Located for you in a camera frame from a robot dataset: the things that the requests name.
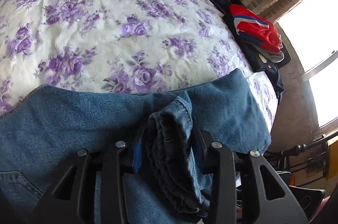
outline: bed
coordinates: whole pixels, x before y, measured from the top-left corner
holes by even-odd
[[[0,0],[0,115],[42,84],[145,93],[239,68],[271,129],[277,108],[208,0]]]

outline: white bed sheet with purple flowers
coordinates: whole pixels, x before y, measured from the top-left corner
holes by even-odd
[[[142,93],[242,70],[271,129],[277,108],[208,0],[0,0],[0,115],[41,84]]]

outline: yellow object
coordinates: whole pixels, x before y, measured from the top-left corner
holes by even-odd
[[[328,149],[330,151],[330,169],[327,179],[338,175],[338,136],[328,140]]]

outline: folded denim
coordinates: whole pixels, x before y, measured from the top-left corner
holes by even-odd
[[[97,94],[42,86],[0,119],[0,188],[28,219],[61,162],[81,148],[103,150],[132,136],[148,120],[142,166],[136,175],[125,176],[130,221],[197,223],[195,215],[179,213],[208,206],[200,190],[211,187],[211,176],[201,174],[191,148],[192,117],[214,140],[234,151],[262,152],[271,141],[239,69],[206,84],[153,94]],[[96,198],[97,224],[98,204]]]

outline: denim fabric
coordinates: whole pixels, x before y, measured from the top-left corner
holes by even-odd
[[[81,148],[94,152],[112,141],[126,139],[149,116],[151,125],[162,114],[173,116],[163,119],[167,122],[162,123],[163,131],[169,137],[180,134],[183,147],[189,143],[192,116],[201,129],[234,151],[264,151],[270,144],[263,115],[238,69],[199,86],[142,95],[73,92],[43,86],[0,120],[0,187],[27,219],[61,162]],[[171,134],[175,123],[179,129]],[[151,171],[151,161],[145,159],[145,149],[142,152],[139,173],[125,177],[131,223],[196,223],[198,219],[193,215],[174,209]],[[210,180],[196,169],[191,150],[180,152],[187,155],[179,164],[186,165],[181,168],[193,184],[190,198],[201,204],[199,188],[209,187]]]

